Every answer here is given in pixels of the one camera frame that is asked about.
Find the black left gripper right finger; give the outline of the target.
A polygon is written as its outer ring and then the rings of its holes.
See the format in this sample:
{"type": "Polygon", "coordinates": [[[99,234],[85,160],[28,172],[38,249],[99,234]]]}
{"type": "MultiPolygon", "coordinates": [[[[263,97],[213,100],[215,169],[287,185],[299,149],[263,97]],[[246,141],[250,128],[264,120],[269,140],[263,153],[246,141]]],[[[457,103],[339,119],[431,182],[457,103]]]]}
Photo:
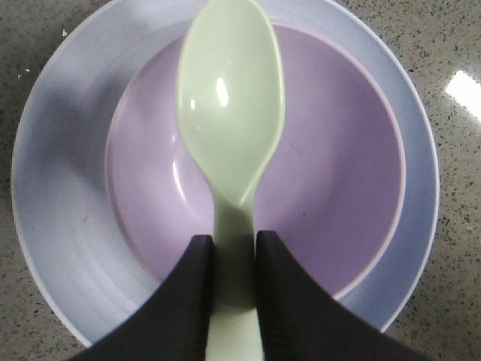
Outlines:
{"type": "Polygon", "coordinates": [[[256,239],[256,303],[267,360],[424,360],[335,301],[281,238],[256,239]]]}

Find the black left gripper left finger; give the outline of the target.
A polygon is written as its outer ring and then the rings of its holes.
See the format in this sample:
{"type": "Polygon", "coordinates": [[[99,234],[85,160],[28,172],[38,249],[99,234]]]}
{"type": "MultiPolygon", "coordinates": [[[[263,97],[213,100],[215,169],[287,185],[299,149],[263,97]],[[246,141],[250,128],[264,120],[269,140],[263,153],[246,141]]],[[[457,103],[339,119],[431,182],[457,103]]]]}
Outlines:
{"type": "Polygon", "coordinates": [[[172,272],[124,323],[72,360],[204,360],[213,241],[195,235],[172,272]]]}

